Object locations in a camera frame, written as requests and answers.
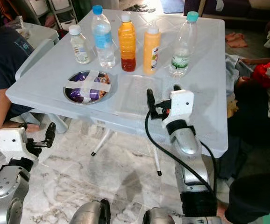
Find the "clear plastic container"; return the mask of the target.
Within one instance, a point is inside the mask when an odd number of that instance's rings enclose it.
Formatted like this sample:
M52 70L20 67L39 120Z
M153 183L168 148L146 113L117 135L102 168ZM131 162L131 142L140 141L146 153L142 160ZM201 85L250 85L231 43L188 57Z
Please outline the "clear plastic container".
M147 89L151 89L154 98L162 96L161 79L151 76L124 75L119 79L117 101L114 111L122 116L133 119L143 119L149 111L147 103Z

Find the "white plastic folding table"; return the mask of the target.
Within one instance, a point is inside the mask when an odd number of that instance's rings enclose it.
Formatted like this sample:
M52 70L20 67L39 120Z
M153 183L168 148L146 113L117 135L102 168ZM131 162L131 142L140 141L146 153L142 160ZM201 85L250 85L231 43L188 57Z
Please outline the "white plastic folding table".
M225 23L219 19L199 18L197 40L191 64L186 74L174 78L168 71L173 55L173 43L185 22L183 15L132 12L131 19L137 32L137 68L124 72L121 61L105 70L96 57L88 64L76 62L68 36L54 45L43 58L7 90L13 103L29 106L45 113L84 121L92 121L111 130L144 136L144 118L122 117L114 111L119 79L124 75L144 76L143 37L148 23L156 21L161 31L158 69L150 75L162 80L162 96L168 98L173 85L178 84L194 94L193 111L189 124L195 127L199 140L214 156L221 157L227 150L227 82L225 66ZM79 105L67 99L64 86L75 73L106 71L111 79L111 92L101 102Z

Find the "clear bottle teal cap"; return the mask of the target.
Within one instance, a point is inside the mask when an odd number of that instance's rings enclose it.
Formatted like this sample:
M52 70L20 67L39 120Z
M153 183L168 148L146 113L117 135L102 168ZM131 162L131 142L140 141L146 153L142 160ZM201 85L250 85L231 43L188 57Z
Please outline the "clear bottle teal cap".
M169 73L172 77L180 78L186 74L191 64L191 56L195 50L197 40L197 20L199 14L190 11L186 15L186 21L178 32L178 38L174 41L173 55Z

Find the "yellow juice bottle white cap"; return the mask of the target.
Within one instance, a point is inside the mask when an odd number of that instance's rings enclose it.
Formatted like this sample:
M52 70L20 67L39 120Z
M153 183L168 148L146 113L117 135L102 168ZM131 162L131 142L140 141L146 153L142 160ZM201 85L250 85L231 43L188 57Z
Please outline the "yellow juice bottle white cap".
M143 70L148 75L155 73L158 67L160 44L161 32L159 31L156 21L152 21L148 24L148 28L144 34Z

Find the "white tape strip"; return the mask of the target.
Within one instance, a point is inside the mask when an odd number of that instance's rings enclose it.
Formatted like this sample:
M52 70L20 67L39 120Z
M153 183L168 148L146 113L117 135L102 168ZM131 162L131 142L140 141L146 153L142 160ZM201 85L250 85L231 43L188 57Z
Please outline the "white tape strip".
M99 90L108 92L111 89L111 84L96 82L96 81L69 81L66 88L79 88L81 91L89 93L91 90Z
M84 79L81 85L81 96L83 96L83 102L90 102L92 98L90 98L90 92L92 87L95 84L95 79L99 76L98 70L90 70L87 77Z

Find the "dark orange drink bottle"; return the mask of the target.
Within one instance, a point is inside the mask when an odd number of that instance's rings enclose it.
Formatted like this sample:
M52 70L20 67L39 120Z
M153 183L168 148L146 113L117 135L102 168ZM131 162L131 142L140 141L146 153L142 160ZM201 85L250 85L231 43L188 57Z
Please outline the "dark orange drink bottle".
M133 72L136 67L136 32L129 12L122 13L122 24L118 30L121 53L121 67L125 72Z

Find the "grey plastic chair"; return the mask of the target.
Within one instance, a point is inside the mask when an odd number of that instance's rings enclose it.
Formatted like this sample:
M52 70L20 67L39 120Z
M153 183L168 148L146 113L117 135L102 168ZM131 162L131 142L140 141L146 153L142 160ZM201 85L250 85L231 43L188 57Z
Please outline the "grey plastic chair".
M32 68L39 59L54 47L54 41L52 39L45 39L40 45L28 56L22 66L19 67L15 74L15 80L18 81L25 73Z

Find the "orange cloth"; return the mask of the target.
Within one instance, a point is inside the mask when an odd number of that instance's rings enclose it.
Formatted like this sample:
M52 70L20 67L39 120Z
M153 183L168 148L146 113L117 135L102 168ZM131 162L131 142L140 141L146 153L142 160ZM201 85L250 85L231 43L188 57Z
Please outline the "orange cloth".
M232 32L225 36L227 45L231 48L245 48L248 47L248 43L245 41L245 36L242 33Z

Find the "water bottle blue cap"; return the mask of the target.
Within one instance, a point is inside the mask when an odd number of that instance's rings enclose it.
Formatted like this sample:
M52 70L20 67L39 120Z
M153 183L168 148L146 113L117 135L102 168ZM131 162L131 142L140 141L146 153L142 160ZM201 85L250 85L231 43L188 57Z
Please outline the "water bottle blue cap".
M103 14L103 7L96 5L92 7L92 35L97 51L97 57L101 67L113 68L116 65L114 56L114 43L112 40L112 26L108 18Z

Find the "blue floor mat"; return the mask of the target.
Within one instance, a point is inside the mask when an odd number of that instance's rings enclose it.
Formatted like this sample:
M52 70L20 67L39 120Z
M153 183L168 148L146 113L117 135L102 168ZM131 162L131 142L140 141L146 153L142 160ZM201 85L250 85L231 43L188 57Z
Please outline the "blue floor mat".
M160 0L163 13L182 14L184 12L185 0Z

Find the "person in dark blue shirt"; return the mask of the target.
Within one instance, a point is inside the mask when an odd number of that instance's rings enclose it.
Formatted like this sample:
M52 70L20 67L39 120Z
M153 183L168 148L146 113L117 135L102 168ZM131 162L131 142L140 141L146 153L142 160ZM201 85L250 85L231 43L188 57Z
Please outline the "person in dark blue shirt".
M0 129L19 127L20 124L11 121L11 118L32 110L31 107L12 103L6 92L17 81L18 69L33 50L32 45L16 30L3 26L0 13Z

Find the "silver robot left leg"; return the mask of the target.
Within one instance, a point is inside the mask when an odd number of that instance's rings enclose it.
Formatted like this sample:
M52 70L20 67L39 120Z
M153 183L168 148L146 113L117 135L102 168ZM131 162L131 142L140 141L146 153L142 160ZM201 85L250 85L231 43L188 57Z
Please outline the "silver robot left leg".
M107 199L83 204L75 212L69 224L110 224L111 208Z

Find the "silver robot leg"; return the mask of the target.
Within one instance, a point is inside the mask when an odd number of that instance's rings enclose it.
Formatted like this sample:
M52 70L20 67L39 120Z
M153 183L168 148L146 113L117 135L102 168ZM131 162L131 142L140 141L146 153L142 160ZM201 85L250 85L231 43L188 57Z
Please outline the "silver robot leg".
M107 199L83 204L75 212L69 224L110 224L111 208Z
M174 218L161 208L152 208L143 216L142 224L175 224Z

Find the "small clear bottle white cap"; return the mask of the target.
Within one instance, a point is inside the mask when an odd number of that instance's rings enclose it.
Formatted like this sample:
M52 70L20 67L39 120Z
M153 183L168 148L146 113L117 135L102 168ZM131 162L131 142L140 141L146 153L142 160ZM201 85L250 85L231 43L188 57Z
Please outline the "small clear bottle white cap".
M71 47L79 64L88 64L91 59L88 53L87 40L81 33L81 26L73 24L69 27Z

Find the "person in red shirt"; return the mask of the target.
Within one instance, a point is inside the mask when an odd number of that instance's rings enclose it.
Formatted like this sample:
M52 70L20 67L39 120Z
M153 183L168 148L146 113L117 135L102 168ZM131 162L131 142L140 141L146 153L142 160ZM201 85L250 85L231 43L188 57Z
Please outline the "person in red shirt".
M270 88L270 58L240 58L240 62L246 65L254 65L251 77L240 77L235 88L244 84L257 83L263 88Z

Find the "silver robot right leg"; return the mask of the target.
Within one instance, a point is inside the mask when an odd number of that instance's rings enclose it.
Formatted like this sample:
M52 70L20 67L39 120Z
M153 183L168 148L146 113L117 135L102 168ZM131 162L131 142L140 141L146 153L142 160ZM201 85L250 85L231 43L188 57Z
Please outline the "silver robot right leg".
M152 208L143 216L142 224L175 224L174 218L161 208Z

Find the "white plastic drawer unit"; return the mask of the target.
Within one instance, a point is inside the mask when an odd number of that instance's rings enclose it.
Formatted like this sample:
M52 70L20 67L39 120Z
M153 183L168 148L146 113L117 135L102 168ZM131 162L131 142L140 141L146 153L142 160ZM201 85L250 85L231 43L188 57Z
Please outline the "white plastic drawer unit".
M71 0L21 0L27 21L57 31L78 24Z

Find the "person in black clothes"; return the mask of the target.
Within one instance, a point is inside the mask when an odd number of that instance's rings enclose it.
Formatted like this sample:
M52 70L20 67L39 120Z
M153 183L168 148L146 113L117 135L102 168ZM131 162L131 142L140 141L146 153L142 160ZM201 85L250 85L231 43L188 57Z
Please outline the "person in black clothes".
M270 147L268 92L261 85L242 84L234 90L238 111L227 120L230 135ZM227 224L249 224L270 214L270 172L235 179L229 202L218 203L218 216Z

